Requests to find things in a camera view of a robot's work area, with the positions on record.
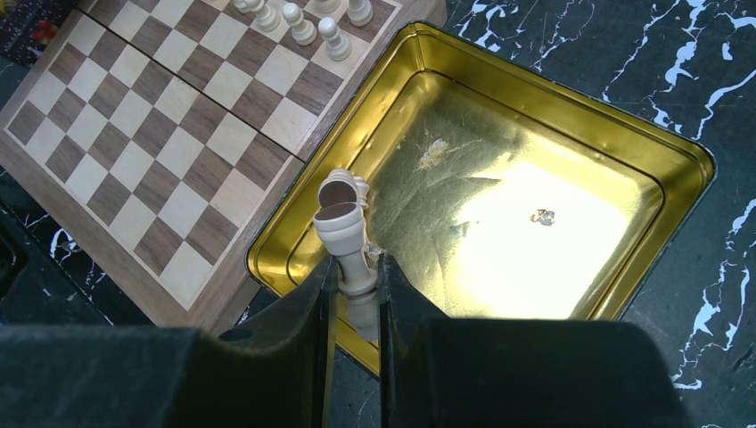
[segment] held chess piece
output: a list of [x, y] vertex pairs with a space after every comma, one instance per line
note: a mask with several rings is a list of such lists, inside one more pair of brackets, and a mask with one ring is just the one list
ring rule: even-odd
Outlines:
[[339, 8], [341, 0], [315, 0], [315, 10], [320, 13], [331, 13]]
[[347, 16], [355, 27], [364, 27], [373, 18], [373, 5], [370, 0], [349, 0]]
[[256, 21], [263, 31], [273, 31], [281, 22], [281, 16], [266, 4], [266, 0], [234, 0], [234, 6], [241, 13], [254, 12]]
[[366, 341], [378, 339], [378, 275], [367, 267], [365, 217], [354, 202], [342, 202], [320, 210], [313, 218], [317, 237], [341, 267], [339, 291], [347, 297], [347, 319]]
[[[362, 210], [367, 210], [367, 192], [370, 185], [362, 177], [352, 175], [347, 169], [337, 168], [328, 174], [317, 191], [317, 201], [321, 208], [330, 207], [337, 203], [357, 202]], [[363, 252], [370, 251], [365, 234], [365, 246]]]
[[317, 30], [325, 39], [325, 51], [328, 57], [333, 61], [344, 61], [352, 52], [352, 44], [349, 39], [341, 33], [341, 29], [336, 25], [336, 21], [330, 16], [323, 18], [317, 24]]
[[304, 13], [296, 4], [287, 3], [283, 8], [283, 18], [292, 27], [294, 41], [301, 46], [312, 44], [317, 37], [315, 24], [305, 19]]

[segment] wooden chessboard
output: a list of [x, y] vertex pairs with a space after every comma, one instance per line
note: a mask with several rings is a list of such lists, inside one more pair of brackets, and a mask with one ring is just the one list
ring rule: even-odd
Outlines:
[[229, 0], [85, 1], [0, 113], [0, 162], [156, 324], [227, 328], [302, 160], [399, 21], [439, 11], [374, 0], [357, 29], [346, 4], [333, 62]]

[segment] black marble surface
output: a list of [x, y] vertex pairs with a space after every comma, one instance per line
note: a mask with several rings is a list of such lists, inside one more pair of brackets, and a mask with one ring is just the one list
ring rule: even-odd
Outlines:
[[[756, 304], [749, 287], [756, 251], [756, 0], [447, 3], [450, 33], [714, 153], [718, 179], [623, 319], [659, 345], [696, 426], [756, 428]], [[0, 62], [0, 102], [23, 75]], [[81, 310], [96, 307], [115, 325], [149, 324], [5, 173], [0, 200], [29, 231], [29, 243], [52, 256], [88, 300]], [[261, 292], [244, 316], [274, 298]], [[28, 311], [50, 310], [28, 301]], [[343, 352], [336, 359], [332, 426], [379, 426], [378, 382]]]

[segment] gold tin box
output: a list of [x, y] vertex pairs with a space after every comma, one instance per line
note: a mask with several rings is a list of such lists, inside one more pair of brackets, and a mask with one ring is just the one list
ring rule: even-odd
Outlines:
[[[621, 313], [715, 170], [700, 145], [418, 22], [251, 246], [279, 295], [325, 255], [312, 217], [337, 167], [371, 186], [374, 251], [450, 316], [577, 319]], [[337, 340], [377, 372], [345, 317]]]

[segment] white pawn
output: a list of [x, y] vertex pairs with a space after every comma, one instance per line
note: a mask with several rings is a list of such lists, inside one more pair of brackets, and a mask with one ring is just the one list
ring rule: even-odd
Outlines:
[[234, 6], [241, 13], [254, 12], [260, 29], [273, 31], [281, 23], [281, 16], [265, 2], [266, 0], [234, 0]]
[[373, 18], [373, 5], [370, 0], [349, 0], [347, 16], [355, 27], [364, 27]]
[[323, 18], [317, 24], [317, 30], [327, 43], [325, 51], [328, 57], [334, 61], [344, 61], [352, 52], [352, 44], [349, 39], [341, 33], [341, 29], [336, 25], [336, 21], [330, 16]]
[[315, 0], [315, 10], [320, 13], [331, 13], [339, 8], [341, 0]]
[[312, 44], [317, 37], [315, 24], [305, 19], [304, 13], [302, 13], [301, 8], [296, 4], [287, 3], [283, 8], [283, 18], [292, 27], [294, 41], [302, 46]]

